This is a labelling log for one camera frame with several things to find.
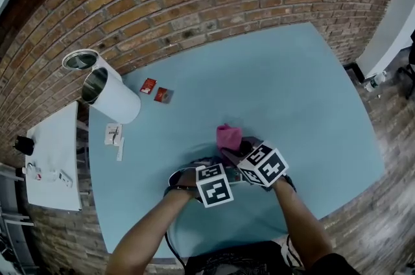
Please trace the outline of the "small white printed card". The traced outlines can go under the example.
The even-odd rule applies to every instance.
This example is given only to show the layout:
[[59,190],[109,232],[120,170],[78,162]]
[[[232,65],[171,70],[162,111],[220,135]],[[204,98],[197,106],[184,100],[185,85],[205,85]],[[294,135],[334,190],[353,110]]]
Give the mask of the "small white printed card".
[[108,123],[104,135],[104,144],[118,147],[122,139],[122,129],[122,124]]

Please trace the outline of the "white metal rack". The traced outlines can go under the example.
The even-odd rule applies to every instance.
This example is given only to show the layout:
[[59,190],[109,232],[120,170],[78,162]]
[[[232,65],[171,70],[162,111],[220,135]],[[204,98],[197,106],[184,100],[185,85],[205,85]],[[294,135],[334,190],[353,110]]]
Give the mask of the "white metal rack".
[[23,179],[17,176],[15,168],[0,163],[0,233],[7,238],[20,273],[33,275],[36,273],[36,265],[23,228],[34,224],[29,216],[19,212],[16,197],[16,184],[22,181]]

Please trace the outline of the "clear plastic water bottle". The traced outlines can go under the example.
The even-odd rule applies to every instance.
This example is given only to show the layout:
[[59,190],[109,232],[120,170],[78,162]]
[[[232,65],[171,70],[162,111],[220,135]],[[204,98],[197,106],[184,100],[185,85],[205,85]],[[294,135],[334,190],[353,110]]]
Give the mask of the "clear plastic water bottle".
[[370,79],[370,81],[367,82],[367,84],[364,87],[365,90],[368,92],[374,91],[386,80],[386,77],[387,77],[386,71],[382,71],[376,74],[373,78]]

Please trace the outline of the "white power strip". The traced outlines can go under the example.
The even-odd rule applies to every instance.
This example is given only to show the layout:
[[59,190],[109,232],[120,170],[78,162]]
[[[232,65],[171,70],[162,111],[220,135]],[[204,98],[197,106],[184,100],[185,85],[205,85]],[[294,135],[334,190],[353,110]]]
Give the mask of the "white power strip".
[[67,188],[71,189],[73,186],[73,180],[68,176],[63,170],[60,170],[57,176],[57,179],[63,183]]

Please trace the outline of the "round steel bin lid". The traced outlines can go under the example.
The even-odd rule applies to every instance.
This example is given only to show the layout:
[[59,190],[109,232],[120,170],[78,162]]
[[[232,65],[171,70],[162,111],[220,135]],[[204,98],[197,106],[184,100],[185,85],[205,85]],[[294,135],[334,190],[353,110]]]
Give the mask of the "round steel bin lid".
[[98,52],[92,49],[76,50],[64,56],[62,67],[71,71],[83,71],[92,68],[98,57]]

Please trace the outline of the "person's right forearm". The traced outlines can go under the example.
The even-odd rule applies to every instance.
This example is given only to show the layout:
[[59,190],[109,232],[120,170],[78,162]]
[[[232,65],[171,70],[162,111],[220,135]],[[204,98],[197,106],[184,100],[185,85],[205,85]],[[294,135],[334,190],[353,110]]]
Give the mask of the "person's right forearm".
[[330,238],[322,223],[285,179],[278,179],[272,187],[283,211],[292,245],[305,269],[309,270],[319,259],[333,252]]

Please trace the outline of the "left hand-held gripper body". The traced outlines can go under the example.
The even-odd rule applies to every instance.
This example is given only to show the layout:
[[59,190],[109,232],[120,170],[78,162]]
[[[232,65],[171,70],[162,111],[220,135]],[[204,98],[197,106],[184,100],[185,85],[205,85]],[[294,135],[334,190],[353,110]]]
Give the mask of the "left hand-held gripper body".
[[[194,185],[179,183],[186,171],[194,172]],[[190,192],[205,208],[233,201],[230,183],[221,163],[190,163],[179,169],[170,176],[167,191],[175,189]]]

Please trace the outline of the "pink cloth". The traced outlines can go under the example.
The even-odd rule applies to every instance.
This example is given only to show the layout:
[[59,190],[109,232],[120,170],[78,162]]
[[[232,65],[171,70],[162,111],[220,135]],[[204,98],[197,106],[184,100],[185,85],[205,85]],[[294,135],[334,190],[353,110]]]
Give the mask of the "pink cloth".
[[219,150],[230,149],[238,151],[243,138],[241,128],[231,127],[228,124],[220,125],[216,130],[217,147]]

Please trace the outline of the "person's black printed shirt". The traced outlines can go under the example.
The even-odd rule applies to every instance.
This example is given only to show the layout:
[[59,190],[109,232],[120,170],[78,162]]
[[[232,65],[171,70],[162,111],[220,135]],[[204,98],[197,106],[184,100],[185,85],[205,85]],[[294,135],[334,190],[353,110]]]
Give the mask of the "person's black printed shirt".
[[289,266],[273,241],[233,246],[190,257],[185,275],[360,275],[344,257],[332,253],[309,270]]

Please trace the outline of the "person's left hand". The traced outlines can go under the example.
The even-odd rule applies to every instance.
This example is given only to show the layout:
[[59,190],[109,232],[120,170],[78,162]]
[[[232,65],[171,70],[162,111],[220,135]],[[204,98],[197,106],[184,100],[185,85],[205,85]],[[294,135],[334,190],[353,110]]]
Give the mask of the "person's left hand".
[[194,171],[184,171],[179,177],[176,185],[186,187],[187,192],[192,197],[198,196],[198,189],[196,187],[196,173]]

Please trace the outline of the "clear plastic wrapper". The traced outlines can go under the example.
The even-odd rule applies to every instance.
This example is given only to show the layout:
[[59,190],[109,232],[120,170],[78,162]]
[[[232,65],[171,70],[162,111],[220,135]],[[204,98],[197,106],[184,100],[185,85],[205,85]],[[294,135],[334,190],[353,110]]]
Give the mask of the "clear plastic wrapper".
[[42,180],[45,182],[55,182],[58,179],[60,172],[52,169],[52,170],[47,170],[47,171],[43,171],[41,176],[42,176]]

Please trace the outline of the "red packet with grey edge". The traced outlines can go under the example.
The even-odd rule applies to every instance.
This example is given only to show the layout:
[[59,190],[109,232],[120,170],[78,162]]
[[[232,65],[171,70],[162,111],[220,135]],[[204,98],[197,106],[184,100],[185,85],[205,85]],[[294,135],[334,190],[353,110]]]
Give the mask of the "red packet with grey edge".
[[160,102],[163,104],[169,104],[171,102],[173,94],[174,94],[173,90],[159,87],[156,92],[154,100],[156,102]]

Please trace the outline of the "person's left forearm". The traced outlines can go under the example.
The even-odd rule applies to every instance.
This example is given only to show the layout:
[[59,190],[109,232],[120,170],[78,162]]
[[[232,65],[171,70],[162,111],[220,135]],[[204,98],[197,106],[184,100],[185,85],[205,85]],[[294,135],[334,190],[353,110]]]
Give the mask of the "person's left forearm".
[[192,198],[184,190],[169,191],[124,235],[109,258],[105,275],[144,275],[169,226]]

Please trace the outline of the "plain red packet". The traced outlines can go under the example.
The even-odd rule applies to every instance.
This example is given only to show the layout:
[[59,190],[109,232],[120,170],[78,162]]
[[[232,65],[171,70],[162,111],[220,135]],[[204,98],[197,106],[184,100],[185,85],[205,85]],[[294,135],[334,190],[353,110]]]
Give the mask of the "plain red packet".
[[144,81],[144,83],[143,83],[143,85],[140,89],[140,92],[144,93],[144,94],[147,94],[147,95],[150,95],[152,93],[152,90],[156,86],[156,84],[157,84],[157,80],[154,80],[152,78],[147,78]]

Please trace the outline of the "black pouch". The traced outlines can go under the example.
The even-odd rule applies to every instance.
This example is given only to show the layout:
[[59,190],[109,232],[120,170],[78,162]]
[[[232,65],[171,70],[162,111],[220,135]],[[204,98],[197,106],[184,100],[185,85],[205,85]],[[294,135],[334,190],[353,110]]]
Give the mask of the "black pouch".
[[25,136],[16,136],[14,142],[14,148],[26,156],[32,156],[34,145],[34,140]]

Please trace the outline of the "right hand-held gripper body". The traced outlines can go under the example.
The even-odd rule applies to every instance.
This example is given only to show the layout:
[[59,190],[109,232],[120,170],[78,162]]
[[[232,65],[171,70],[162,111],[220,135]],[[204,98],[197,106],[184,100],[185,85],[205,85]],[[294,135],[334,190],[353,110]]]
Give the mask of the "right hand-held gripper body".
[[259,185],[265,191],[270,191],[272,184],[283,176],[291,187],[295,189],[291,178],[286,174],[289,168],[287,162],[280,151],[274,148],[268,141],[257,139],[257,144],[253,151],[242,155],[243,160],[239,164],[229,165],[238,168],[249,184]]

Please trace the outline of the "white cylindrical trash bin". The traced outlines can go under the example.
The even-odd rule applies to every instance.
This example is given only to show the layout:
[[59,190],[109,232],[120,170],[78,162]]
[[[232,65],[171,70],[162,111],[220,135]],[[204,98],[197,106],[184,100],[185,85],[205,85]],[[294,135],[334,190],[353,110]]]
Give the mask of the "white cylindrical trash bin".
[[120,124],[131,123],[139,114],[141,99],[105,67],[94,69],[85,79],[84,102]]

